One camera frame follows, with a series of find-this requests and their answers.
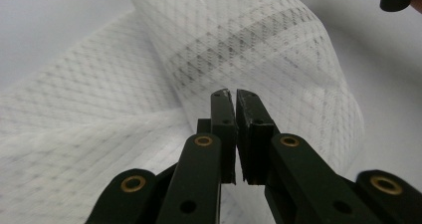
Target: black plastic part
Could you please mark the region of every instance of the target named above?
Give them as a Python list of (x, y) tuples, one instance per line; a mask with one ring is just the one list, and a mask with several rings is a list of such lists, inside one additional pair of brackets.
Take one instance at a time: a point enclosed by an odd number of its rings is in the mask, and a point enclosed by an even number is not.
[(386, 12), (398, 12), (410, 5), (411, 0), (381, 0), (379, 7)]
[(243, 179), (249, 184), (264, 185), (270, 166), (268, 152), (276, 125), (261, 99), (243, 90), (237, 91), (236, 121)]
[(211, 133), (221, 140), (221, 182), (236, 183), (237, 126), (232, 97), (228, 89), (211, 95)]
[[(125, 192), (121, 188), (125, 179), (132, 176), (141, 176), (145, 179), (144, 185), (137, 191)], [(87, 223), (153, 223), (155, 206), (153, 194), (156, 177), (153, 173), (132, 169), (116, 176), (105, 188), (96, 203)]]
[(270, 158), (298, 207), (295, 223), (381, 223), (301, 137), (276, 134)]
[(196, 126), (196, 133), (211, 132), (211, 118), (199, 118)]
[(422, 194), (393, 174), (361, 172), (355, 190), (384, 223), (422, 223)]
[(216, 135), (197, 133), (190, 136), (156, 223), (219, 223), (220, 164), (221, 142)]

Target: metal rivet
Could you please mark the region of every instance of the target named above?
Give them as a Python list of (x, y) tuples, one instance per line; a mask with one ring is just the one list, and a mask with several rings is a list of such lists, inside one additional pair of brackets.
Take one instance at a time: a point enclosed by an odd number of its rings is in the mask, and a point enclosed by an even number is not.
[(384, 176), (371, 176), (370, 183), (376, 189), (390, 195), (400, 195), (403, 192), (403, 188), (397, 182)]
[(212, 143), (212, 138), (209, 136), (198, 136), (195, 138), (195, 143), (200, 146), (208, 146)]
[(280, 138), (280, 143), (285, 146), (298, 146), (299, 141), (292, 136), (284, 136)]
[(122, 183), (121, 183), (121, 190), (123, 192), (135, 192), (140, 190), (144, 185), (146, 184), (146, 179), (143, 176), (130, 176), (127, 177)]

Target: white background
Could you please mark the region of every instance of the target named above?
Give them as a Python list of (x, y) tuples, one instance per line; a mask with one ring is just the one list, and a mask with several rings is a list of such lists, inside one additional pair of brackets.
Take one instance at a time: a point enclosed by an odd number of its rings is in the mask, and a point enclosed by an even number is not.
[[(346, 177), (382, 169), (422, 190), (422, 14), (377, 0), (302, 0), (321, 18), (363, 111), (364, 149)], [(129, 0), (0, 0), (0, 91), (130, 11)]]

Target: screw hole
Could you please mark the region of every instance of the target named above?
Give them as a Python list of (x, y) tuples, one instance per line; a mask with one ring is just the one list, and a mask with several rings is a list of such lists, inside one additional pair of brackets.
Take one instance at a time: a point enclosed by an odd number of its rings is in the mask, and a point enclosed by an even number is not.
[(180, 210), (185, 214), (190, 214), (196, 210), (196, 203), (193, 201), (184, 201), (180, 204)]
[(194, 142), (200, 146), (208, 146), (212, 143), (212, 138), (209, 136), (198, 136), (195, 138)]
[(298, 146), (299, 141), (291, 136), (284, 136), (280, 139), (280, 143), (284, 144), (285, 146)]
[(126, 183), (127, 188), (134, 188), (136, 186), (140, 185), (139, 179), (131, 179)]
[(400, 195), (403, 192), (403, 189), (397, 182), (384, 176), (372, 176), (370, 183), (376, 189), (390, 195)]
[(123, 192), (135, 192), (140, 190), (146, 184), (146, 179), (142, 176), (127, 177), (120, 185)]
[(335, 210), (344, 214), (351, 214), (352, 212), (351, 207), (343, 201), (334, 201), (332, 206), (335, 208)]

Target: white mesh fabric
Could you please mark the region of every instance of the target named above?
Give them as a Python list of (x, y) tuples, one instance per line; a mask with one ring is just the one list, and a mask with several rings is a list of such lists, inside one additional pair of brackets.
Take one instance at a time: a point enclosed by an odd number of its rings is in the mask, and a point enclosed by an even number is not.
[(191, 126), (222, 88), (257, 93), (280, 130), (344, 171), (362, 136), (320, 20), (299, 0), (132, 0)]
[[(124, 15), (0, 94), (1, 223), (84, 222), (120, 172), (177, 161), (222, 88), (257, 93), (281, 131), (303, 136), (336, 171), (349, 165), (360, 112), (300, 1), (133, 2), (140, 21)], [(223, 188), (221, 214), (274, 221), (262, 188), (243, 184)]]

